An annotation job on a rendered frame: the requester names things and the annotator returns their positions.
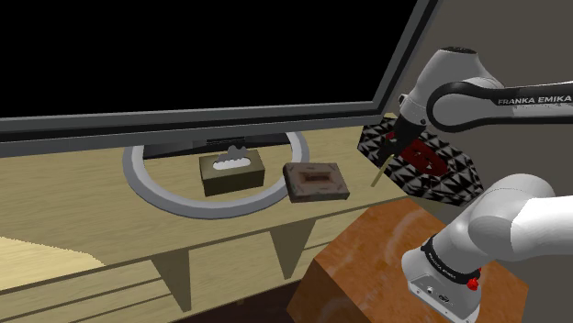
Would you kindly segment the tan thin stick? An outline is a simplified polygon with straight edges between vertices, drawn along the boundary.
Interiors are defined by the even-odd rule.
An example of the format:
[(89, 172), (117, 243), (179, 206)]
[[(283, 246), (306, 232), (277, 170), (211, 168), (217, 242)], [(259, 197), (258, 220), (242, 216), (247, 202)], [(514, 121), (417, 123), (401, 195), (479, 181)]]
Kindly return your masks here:
[(380, 166), (378, 173), (376, 174), (373, 182), (370, 184), (371, 187), (376, 187), (377, 183), (379, 182), (382, 175), (385, 173), (386, 168), (388, 167), (391, 160), (394, 158), (394, 154), (390, 154), (384, 163)]

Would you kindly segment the black studded box red mark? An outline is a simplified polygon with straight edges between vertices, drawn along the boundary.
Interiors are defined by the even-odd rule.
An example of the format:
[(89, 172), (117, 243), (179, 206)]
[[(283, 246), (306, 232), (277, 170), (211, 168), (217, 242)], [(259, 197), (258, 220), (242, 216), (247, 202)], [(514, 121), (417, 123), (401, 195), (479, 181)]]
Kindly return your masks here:
[[(396, 120), (384, 117), (362, 129), (357, 149), (377, 168), (379, 148), (394, 137)], [(394, 156), (385, 175), (408, 195), (454, 206), (464, 206), (484, 191), (471, 158), (427, 129)]]

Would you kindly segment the brown flat book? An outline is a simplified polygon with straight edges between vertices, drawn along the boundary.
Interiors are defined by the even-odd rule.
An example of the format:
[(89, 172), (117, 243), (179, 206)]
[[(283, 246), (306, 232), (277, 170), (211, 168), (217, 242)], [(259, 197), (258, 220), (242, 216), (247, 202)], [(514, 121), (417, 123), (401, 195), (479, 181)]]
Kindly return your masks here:
[(283, 175), (291, 203), (346, 200), (350, 196), (337, 163), (288, 162)]

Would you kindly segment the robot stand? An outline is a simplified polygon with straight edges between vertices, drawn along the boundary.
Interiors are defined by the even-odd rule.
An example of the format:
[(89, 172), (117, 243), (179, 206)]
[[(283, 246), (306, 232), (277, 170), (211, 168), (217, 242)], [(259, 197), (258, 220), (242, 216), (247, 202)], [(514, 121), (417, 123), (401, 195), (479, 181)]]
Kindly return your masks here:
[(314, 257), (288, 314), (295, 323), (449, 323), (401, 270), (402, 255), (442, 228), (409, 198), (368, 208)]

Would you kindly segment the brown tissue box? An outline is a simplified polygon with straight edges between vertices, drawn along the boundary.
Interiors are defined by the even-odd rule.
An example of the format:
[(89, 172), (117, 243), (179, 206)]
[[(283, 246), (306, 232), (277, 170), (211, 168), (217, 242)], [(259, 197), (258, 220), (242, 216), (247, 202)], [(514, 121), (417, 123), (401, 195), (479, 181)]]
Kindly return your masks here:
[(205, 196), (222, 195), (264, 184), (265, 167), (258, 150), (230, 146), (226, 153), (199, 158)]

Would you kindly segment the light wooden television bench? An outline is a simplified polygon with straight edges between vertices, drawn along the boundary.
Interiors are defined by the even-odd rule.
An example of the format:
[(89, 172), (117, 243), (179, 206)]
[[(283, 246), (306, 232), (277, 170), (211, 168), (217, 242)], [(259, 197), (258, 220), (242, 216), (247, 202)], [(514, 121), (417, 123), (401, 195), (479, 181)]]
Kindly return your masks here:
[(403, 196), (357, 150), (360, 128), (305, 137), (349, 198), (224, 220), (143, 201), (120, 149), (0, 159), (0, 323), (167, 323), (299, 280), (368, 207)]

